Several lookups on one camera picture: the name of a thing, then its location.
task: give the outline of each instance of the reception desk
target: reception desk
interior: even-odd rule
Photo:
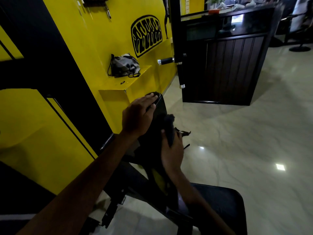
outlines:
[[[283,9],[268,4],[181,16],[183,101],[250,105]]]

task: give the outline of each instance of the person's right hand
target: person's right hand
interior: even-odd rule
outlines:
[[[165,135],[165,131],[161,130],[162,135],[162,149],[161,160],[163,167],[168,176],[179,173],[184,157],[184,146],[182,144],[182,134],[175,132],[173,145],[170,147]]]

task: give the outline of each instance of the handle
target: handle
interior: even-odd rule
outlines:
[[[157,62],[159,65],[164,65],[164,64],[168,64],[168,63],[174,63],[175,59],[174,59],[174,57],[167,58],[167,59],[158,59]]]

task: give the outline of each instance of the forearm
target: forearm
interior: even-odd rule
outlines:
[[[200,193],[191,186],[185,175],[179,170],[168,174],[183,201],[187,205],[192,217],[199,224],[201,232],[216,232],[217,234],[235,235],[233,230],[204,200]]]
[[[135,138],[116,139],[18,234],[78,234],[121,158]]]

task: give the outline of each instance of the person's left hand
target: person's left hand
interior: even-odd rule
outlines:
[[[151,124],[153,112],[156,108],[156,105],[152,103],[155,102],[157,98],[157,95],[151,93],[134,100],[123,110],[122,133],[126,133],[134,138],[145,134]]]

